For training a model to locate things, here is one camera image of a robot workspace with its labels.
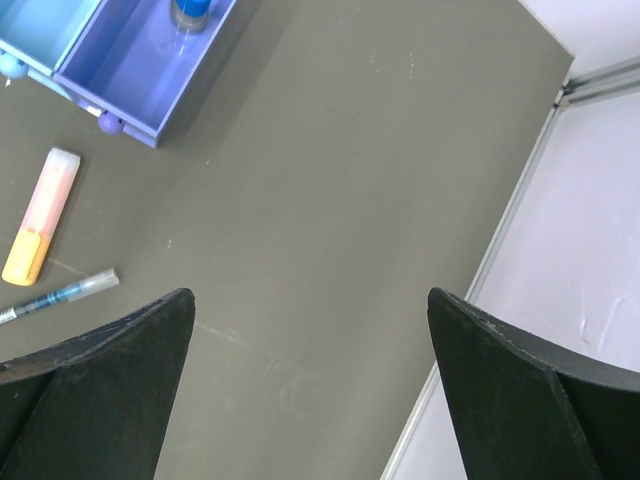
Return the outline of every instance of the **blue plastic tray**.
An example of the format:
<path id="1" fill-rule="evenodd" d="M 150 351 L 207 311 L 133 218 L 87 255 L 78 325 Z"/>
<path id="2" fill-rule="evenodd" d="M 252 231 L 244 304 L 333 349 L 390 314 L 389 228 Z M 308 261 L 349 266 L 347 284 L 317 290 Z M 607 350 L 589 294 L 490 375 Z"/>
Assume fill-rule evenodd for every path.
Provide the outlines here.
<path id="1" fill-rule="evenodd" d="M 206 29 L 187 35 L 168 1 L 104 0 L 54 78 L 81 107 L 109 112 L 157 146 L 235 3 L 214 0 Z"/>

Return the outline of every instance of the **clear pen cap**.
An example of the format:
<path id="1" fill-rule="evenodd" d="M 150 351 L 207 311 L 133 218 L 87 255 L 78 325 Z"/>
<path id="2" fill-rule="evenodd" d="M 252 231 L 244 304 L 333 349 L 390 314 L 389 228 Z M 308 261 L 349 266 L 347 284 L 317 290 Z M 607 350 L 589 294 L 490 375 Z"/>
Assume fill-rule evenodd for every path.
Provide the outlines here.
<path id="1" fill-rule="evenodd" d="M 78 282 L 79 290 L 77 294 L 69 296 L 69 302 L 75 302 L 81 298 L 88 297 L 94 293 L 101 292 L 111 287 L 115 287 L 120 283 L 118 274 L 112 268 L 106 272 L 99 273 L 93 277 L 85 278 Z"/>

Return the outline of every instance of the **bottle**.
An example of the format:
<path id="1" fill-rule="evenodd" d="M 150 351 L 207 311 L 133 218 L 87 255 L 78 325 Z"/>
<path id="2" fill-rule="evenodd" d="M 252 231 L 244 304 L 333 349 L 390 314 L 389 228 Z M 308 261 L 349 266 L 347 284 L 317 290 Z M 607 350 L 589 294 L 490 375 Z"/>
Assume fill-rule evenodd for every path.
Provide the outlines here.
<path id="1" fill-rule="evenodd" d="M 171 0 L 171 16 L 180 30 L 199 33 L 207 26 L 211 0 Z"/>

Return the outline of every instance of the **yellow highlighter cap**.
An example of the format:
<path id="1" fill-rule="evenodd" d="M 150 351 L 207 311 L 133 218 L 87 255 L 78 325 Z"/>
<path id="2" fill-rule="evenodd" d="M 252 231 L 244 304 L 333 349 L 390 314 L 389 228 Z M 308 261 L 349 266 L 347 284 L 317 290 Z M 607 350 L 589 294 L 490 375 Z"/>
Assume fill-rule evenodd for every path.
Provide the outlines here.
<path id="1" fill-rule="evenodd" d="M 14 285 L 33 285 L 38 278 L 48 243 L 37 233 L 20 230 L 2 272 L 2 279 Z"/>

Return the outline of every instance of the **table surface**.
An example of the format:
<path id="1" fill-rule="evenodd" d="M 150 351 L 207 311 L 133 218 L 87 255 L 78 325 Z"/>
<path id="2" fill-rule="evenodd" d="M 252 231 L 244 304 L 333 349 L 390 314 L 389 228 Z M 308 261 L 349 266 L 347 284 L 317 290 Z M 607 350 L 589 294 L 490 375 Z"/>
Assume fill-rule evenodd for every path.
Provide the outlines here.
<path id="1" fill-rule="evenodd" d="M 122 277 L 3 326 L 0 360 L 190 287 L 156 477 L 376 478 L 433 363 L 426 293 L 466 290 L 570 57 L 510 0 L 240 7 L 160 150 L 30 80 L 0 87 L 0 258 L 48 150 L 83 157 L 40 280 L 0 303 Z"/>

